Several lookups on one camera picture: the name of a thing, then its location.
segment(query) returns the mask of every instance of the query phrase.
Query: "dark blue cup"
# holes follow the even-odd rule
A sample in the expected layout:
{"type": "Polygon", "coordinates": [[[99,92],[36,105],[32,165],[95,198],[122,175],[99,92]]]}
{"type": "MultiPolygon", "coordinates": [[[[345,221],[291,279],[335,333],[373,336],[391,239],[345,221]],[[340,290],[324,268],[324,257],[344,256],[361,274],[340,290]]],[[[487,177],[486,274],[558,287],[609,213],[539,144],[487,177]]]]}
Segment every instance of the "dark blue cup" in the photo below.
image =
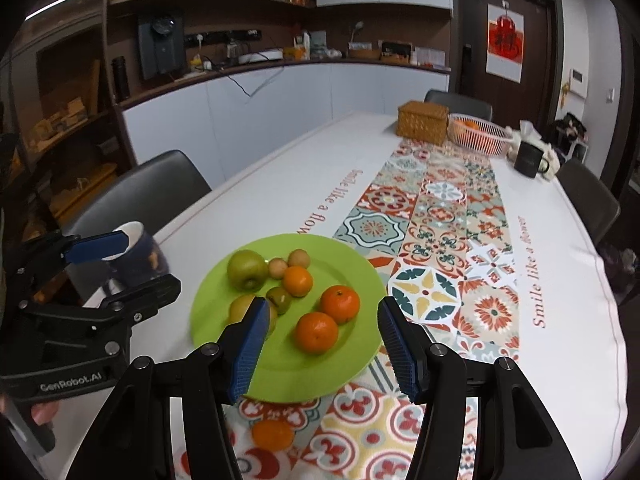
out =
{"type": "Polygon", "coordinates": [[[102,284],[105,295],[116,294],[169,273],[164,254],[140,222],[128,222],[114,231],[123,231],[129,238],[129,245],[123,253],[103,259],[109,266],[109,279],[102,284]]]}

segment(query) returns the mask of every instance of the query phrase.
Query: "tangerine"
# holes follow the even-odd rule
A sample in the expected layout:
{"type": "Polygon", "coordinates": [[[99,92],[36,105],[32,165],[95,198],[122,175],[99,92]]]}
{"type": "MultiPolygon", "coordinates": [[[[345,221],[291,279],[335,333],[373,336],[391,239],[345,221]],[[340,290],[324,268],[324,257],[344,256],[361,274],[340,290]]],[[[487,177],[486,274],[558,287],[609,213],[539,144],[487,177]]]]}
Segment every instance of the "tangerine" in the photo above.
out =
{"type": "Polygon", "coordinates": [[[330,286],[320,296],[320,310],[342,325],[358,315],[360,297],[350,286],[330,286]]]}
{"type": "Polygon", "coordinates": [[[275,453],[291,447],[294,431],[284,420],[259,420],[251,428],[254,444],[275,453]]]}
{"type": "Polygon", "coordinates": [[[304,267],[287,267],[287,270],[284,271],[282,286],[290,295],[302,298],[314,286],[314,279],[304,267]]]}
{"type": "Polygon", "coordinates": [[[295,337],[302,351],[322,354],[338,341],[338,325],[324,312],[309,312],[298,320],[295,337]]]}

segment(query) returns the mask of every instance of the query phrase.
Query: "black chair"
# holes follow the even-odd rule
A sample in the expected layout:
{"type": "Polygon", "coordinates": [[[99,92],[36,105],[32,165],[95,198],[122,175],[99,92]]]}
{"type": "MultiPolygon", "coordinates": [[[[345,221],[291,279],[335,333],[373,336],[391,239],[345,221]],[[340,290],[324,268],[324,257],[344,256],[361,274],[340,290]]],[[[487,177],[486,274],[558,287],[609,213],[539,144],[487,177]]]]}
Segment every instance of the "black chair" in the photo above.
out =
{"type": "MultiPolygon", "coordinates": [[[[183,152],[166,152],[119,177],[66,225],[63,233],[94,236],[108,233],[126,222],[139,221],[154,235],[210,191],[183,152]]],[[[66,273],[84,301],[108,278],[104,262],[68,266],[66,273]]]]}
{"type": "Polygon", "coordinates": [[[494,116],[494,109],[489,103],[466,95],[429,90],[424,102],[446,106],[450,114],[466,114],[486,121],[491,121],[494,116]]]}
{"type": "Polygon", "coordinates": [[[620,204],[607,186],[574,158],[558,171],[558,180],[574,205],[591,241],[597,245],[620,214],[620,204]]]}

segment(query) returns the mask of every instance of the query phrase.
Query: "human hand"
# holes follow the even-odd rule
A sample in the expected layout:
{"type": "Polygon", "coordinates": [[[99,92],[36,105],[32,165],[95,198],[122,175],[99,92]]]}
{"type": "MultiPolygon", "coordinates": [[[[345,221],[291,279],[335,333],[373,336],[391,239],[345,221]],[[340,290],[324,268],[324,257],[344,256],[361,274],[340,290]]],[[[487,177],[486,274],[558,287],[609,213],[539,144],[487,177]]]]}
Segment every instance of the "human hand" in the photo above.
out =
{"type": "MultiPolygon", "coordinates": [[[[5,406],[5,398],[4,396],[0,396],[0,413],[4,414],[4,406],[5,406]]],[[[42,426],[43,424],[47,424],[51,422],[58,409],[60,408],[60,401],[57,400],[55,402],[43,402],[40,404],[34,404],[31,407],[31,416],[33,417],[33,421],[38,425],[42,426]]]]}

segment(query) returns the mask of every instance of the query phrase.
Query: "white tablecloth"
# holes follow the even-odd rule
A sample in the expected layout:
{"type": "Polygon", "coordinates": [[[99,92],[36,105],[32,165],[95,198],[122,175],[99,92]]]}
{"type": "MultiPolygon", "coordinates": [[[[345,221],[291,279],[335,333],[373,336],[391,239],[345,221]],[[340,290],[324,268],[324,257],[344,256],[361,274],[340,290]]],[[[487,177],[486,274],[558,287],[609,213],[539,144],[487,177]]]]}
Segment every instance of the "white tablecloth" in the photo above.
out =
{"type": "MultiPolygon", "coordinates": [[[[134,327],[132,358],[146,354],[162,362],[193,349],[188,317],[194,295],[206,273],[238,246],[296,232],[305,222],[309,232],[331,237],[398,145],[395,120],[352,114],[318,128],[164,227],[156,239],[182,282],[182,293],[134,327]],[[325,220],[313,220],[318,204],[353,170],[357,176],[348,193],[322,213],[325,220]]],[[[602,261],[557,180],[528,179],[504,160],[493,165],[518,271],[520,366],[564,436],[582,478],[600,480],[620,454],[626,420],[625,346],[602,261]]],[[[101,299],[96,293],[88,305],[101,299]]],[[[42,459],[51,478],[64,477],[107,395],[102,391],[63,401],[54,422],[56,449],[42,459]]],[[[172,420],[180,418],[180,402],[172,400],[172,420]]],[[[174,447],[180,445],[184,439],[174,433],[174,447]]]]}

